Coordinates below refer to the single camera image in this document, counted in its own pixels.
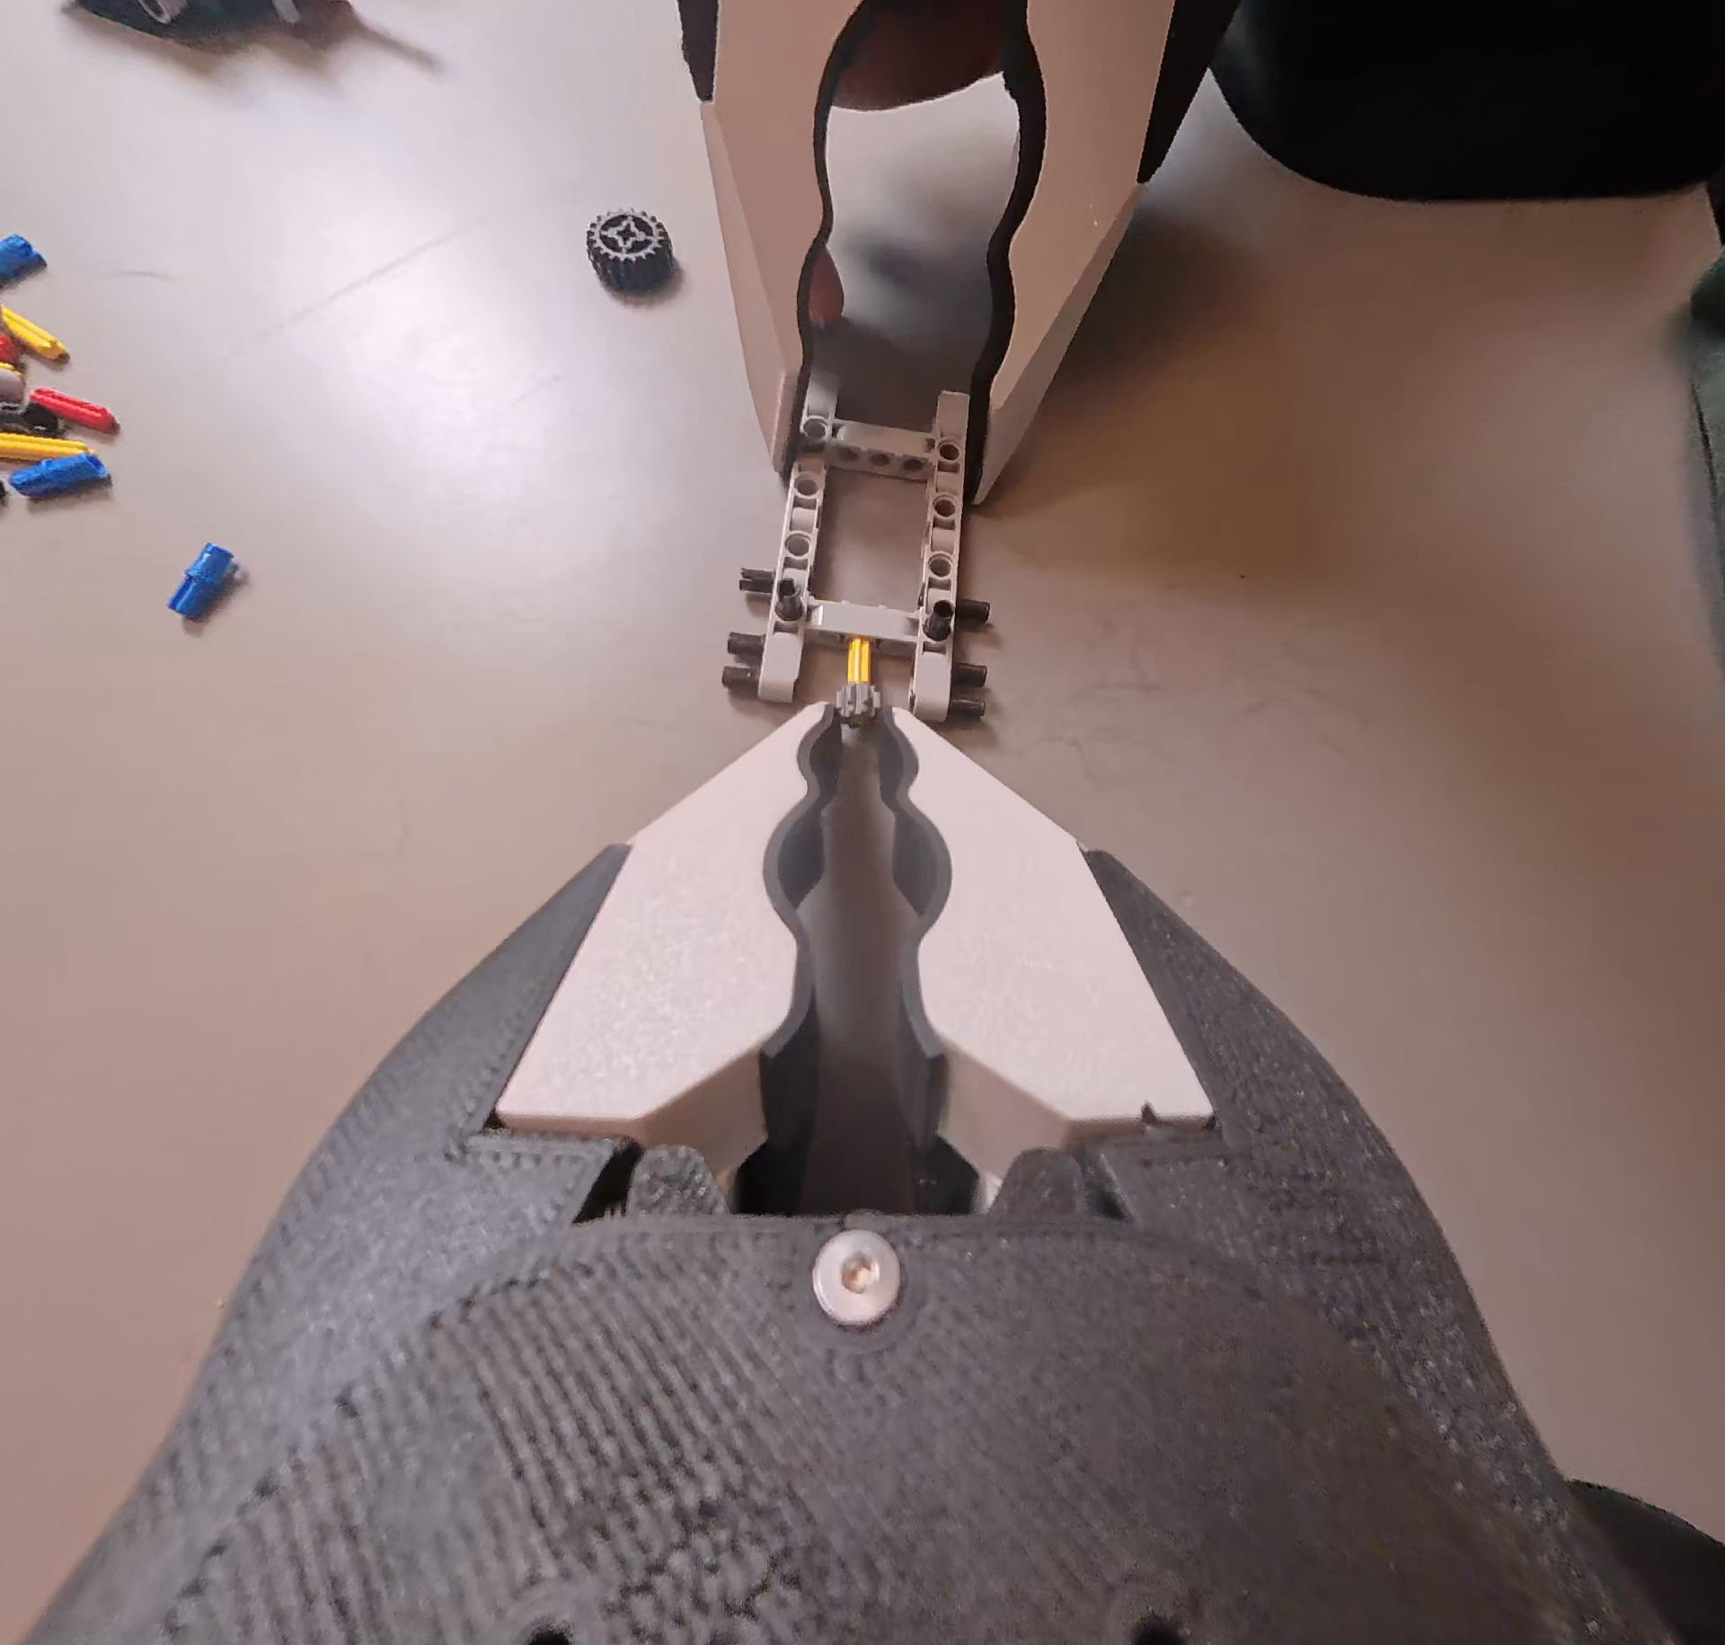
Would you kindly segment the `black cloth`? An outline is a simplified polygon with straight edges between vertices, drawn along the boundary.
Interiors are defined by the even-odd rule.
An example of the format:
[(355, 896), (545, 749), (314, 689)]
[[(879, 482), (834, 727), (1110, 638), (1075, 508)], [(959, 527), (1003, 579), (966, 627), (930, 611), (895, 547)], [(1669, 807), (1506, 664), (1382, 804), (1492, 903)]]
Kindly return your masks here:
[(1279, 165), (1412, 204), (1720, 176), (1724, 0), (1241, 0), (1221, 95)]

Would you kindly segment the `person's right hand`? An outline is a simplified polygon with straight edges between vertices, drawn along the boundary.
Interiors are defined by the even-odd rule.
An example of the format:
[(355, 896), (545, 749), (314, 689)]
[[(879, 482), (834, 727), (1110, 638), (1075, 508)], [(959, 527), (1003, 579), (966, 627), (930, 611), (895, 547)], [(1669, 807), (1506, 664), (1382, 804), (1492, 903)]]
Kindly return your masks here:
[(953, 95), (1000, 70), (1006, 0), (878, 0), (834, 107), (894, 108)]

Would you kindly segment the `blue lego pin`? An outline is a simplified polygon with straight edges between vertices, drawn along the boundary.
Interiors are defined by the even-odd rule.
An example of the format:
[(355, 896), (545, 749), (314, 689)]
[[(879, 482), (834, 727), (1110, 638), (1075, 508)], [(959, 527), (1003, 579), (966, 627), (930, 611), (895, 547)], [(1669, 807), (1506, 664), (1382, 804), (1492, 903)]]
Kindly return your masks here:
[(167, 607), (179, 620), (202, 625), (245, 581), (247, 568), (238, 554), (224, 544), (207, 543), (183, 572)]

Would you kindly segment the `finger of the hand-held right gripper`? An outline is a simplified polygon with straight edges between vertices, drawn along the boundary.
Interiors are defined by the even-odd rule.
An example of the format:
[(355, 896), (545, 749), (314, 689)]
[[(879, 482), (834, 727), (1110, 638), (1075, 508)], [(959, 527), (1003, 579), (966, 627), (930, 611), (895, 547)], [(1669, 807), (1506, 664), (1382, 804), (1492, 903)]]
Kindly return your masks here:
[(974, 499), (1023, 442), (1137, 201), (1137, 167), (1175, 0), (1023, 0), (1032, 87), (1020, 176), (1029, 204), (1006, 243), (1013, 329), (988, 381)]
[(816, 127), (833, 50), (862, 0), (718, 0), (701, 108), (753, 413), (778, 468), (807, 384), (803, 271), (830, 220)]

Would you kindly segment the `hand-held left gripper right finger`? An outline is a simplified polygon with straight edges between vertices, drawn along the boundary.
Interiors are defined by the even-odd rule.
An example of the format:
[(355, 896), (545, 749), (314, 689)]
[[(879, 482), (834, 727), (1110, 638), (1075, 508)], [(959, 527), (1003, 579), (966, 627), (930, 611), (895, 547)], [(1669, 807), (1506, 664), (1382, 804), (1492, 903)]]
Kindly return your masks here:
[(993, 1196), (1023, 1155), (1215, 1118), (1085, 849), (907, 710), (878, 733), (894, 816), (899, 1097), (930, 1165)]

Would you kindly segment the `small black lego gear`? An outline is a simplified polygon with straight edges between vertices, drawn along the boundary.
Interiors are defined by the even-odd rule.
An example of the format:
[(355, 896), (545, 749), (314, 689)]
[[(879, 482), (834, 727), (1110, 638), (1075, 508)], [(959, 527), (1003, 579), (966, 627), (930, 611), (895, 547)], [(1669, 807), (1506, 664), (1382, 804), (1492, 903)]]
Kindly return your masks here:
[(654, 297), (677, 275), (669, 227), (651, 210), (622, 209), (596, 215), (586, 249), (596, 276), (613, 297)]

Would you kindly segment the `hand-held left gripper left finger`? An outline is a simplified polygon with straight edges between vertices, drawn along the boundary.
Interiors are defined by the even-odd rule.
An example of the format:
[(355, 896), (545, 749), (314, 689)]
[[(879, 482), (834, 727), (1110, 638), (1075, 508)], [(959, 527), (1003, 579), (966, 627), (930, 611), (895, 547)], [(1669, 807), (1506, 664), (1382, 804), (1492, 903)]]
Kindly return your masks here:
[(495, 1118), (693, 1146), (750, 1212), (803, 1200), (818, 1020), (799, 905), (822, 877), (840, 716), (811, 707), (607, 852), (607, 892)]

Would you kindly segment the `pile of small lego pieces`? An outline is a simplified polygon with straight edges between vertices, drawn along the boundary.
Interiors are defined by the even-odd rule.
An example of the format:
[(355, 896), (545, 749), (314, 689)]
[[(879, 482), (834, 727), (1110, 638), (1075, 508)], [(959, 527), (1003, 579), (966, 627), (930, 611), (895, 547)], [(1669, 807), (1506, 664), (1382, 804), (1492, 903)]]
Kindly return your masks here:
[(48, 260), (22, 234), (3, 240), (3, 472), (6, 499), (45, 505), (112, 483), (103, 453), (118, 435), (109, 404), (67, 386), (71, 348), (12, 298)]

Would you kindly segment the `grey lego frame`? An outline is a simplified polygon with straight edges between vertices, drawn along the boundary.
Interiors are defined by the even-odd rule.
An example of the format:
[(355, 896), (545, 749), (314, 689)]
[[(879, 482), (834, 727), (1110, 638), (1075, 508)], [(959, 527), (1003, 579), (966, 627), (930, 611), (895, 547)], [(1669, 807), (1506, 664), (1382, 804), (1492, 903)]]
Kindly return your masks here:
[[(962, 518), (966, 512), (970, 397), (939, 396), (924, 432), (843, 420), (840, 384), (816, 372), (792, 435), (785, 518), (770, 568), (741, 568), (740, 589), (766, 605), (760, 633), (725, 639), (724, 685), (770, 703), (790, 703), (808, 644), (841, 647), (862, 634), (875, 662), (911, 666), (911, 713), (924, 723), (978, 720), (987, 713), (987, 666), (959, 658), (959, 638), (991, 618), (987, 600), (959, 594)], [(820, 598), (816, 566), (830, 483), (837, 474), (886, 478), (921, 499), (917, 598), (905, 610)]]

